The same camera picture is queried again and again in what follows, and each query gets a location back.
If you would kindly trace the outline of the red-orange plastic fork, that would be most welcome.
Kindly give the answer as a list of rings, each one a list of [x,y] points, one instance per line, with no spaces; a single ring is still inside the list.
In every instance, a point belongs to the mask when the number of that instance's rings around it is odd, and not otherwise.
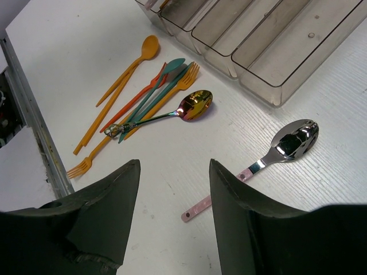
[[[150,81],[150,83],[144,87],[139,93],[137,93],[125,106],[123,106],[101,129],[100,133],[102,133],[110,124],[114,123],[122,117],[131,107],[134,106],[134,104],[144,95],[146,92],[148,92],[151,88],[154,87],[154,85],[158,82],[158,79],[160,78],[163,70],[165,69],[167,63],[164,62],[161,70],[159,73]]]

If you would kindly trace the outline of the orange plastic spoon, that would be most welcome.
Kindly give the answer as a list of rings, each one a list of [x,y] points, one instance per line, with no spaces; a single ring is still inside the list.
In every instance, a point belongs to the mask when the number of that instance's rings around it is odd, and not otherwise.
[[[98,107],[122,82],[122,80],[127,76],[129,72],[132,71],[133,68],[138,66],[141,62],[153,59],[158,51],[160,45],[157,36],[150,35],[145,38],[140,57],[138,57],[119,77],[118,79],[109,87],[106,93],[101,97],[101,99],[97,102],[96,107]]]

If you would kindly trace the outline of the orange plastic chopstick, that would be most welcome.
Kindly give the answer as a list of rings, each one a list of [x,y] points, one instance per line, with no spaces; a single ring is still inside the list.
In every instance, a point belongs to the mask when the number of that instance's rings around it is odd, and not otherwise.
[[[79,142],[79,144],[74,149],[74,151],[73,151],[73,154],[74,155],[78,155],[78,153],[80,152],[80,150],[88,144],[88,142],[90,141],[91,137],[93,137],[93,135],[97,131],[98,127],[101,125],[101,123],[103,122],[103,120],[107,116],[108,112],[110,111],[110,109],[114,105],[115,101],[117,100],[117,98],[121,94],[122,90],[124,89],[124,87],[126,86],[126,84],[128,83],[128,81],[130,80],[130,78],[131,78],[132,74],[135,72],[135,70],[136,70],[136,67],[134,69],[132,69],[129,73],[127,73],[127,75],[124,77],[124,79],[122,80],[122,82],[117,86],[117,89],[113,92],[112,97],[108,100],[108,102],[106,103],[106,105],[103,107],[103,109],[98,114],[98,116],[95,119],[95,121],[92,123],[92,125],[87,130],[87,132],[84,135],[84,137],[81,139],[81,141]]]

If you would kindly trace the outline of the clear four-compartment utensil organizer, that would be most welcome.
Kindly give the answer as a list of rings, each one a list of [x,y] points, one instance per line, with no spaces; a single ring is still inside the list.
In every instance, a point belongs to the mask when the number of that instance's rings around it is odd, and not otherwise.
[[[365,1],[156,1],[151,23],[279,107],[366,18]]]

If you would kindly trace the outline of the pink-handled metal spoon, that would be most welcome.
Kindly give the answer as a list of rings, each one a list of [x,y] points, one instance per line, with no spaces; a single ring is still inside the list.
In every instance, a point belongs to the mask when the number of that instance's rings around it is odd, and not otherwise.
[[[298,160],[313,147],[318,135],[319,125],[313,120],[301,119],[287,124],[275,134],[266,155],[236,178],[244,183],[271,164]]]

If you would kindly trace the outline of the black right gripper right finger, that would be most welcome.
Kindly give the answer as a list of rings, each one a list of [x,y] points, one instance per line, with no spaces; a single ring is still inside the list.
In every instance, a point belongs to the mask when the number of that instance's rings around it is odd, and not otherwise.
[[[222,274],[365,274],[366,206],[327,205],[307,212],[209,165]]]

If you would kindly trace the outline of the iridescent rainbow metal spoon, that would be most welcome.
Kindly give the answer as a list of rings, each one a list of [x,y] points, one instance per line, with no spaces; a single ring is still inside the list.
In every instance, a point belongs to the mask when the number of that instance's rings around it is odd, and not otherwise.
[[[104,130],[104,134],[114,138],[118,134],[129,133],[142,124],[150,123],[154,120],[166,117],[179,117],[183,121],[190,121],[199,118],[210,107],[213,100],[212,92],[208,90],[198,90],[187,95],[179,104],[175,111],[152,117],[153,109],[151,109],[141,120],[128,122],[124,124],[111,124]]]

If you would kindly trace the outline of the orange plastic knife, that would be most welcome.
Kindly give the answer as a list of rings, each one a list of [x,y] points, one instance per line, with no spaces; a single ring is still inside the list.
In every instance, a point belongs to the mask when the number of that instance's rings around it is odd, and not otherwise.
[[[170,0],[164,0],[163,2],[162,2],[162,4],[160,5],[160,9],[163,9],[166,5],[167,5],[167,3],[169,2]]]

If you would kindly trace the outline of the aluminium table edge rail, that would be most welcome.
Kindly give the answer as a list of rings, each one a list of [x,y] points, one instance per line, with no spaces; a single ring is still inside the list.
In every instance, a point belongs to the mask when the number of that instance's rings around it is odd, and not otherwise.
[[[1,48],[8,63],[5,69],[5,77],[23,124],[33,130],[46,167],[48,182],[57,198],[70,195],[75,190],[67,177],[60,155],[8,36],[1,39]]]

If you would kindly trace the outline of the yellow-orange fork near edge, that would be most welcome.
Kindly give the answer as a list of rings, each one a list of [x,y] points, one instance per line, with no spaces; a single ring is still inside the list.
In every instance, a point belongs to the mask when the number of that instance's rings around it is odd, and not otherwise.
[[[67,172],[69,179],[77,178],[84,175],[91,167],[94,158],[97,154],[110,142],[110,137],[105,137],[92,152],[80,164]]]

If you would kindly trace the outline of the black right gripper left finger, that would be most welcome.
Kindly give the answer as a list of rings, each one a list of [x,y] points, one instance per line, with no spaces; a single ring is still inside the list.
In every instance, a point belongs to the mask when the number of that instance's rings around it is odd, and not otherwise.
[[[130,160],[105,178],[39,208],[1,213],[2,274],[116,274],[140,180]]]

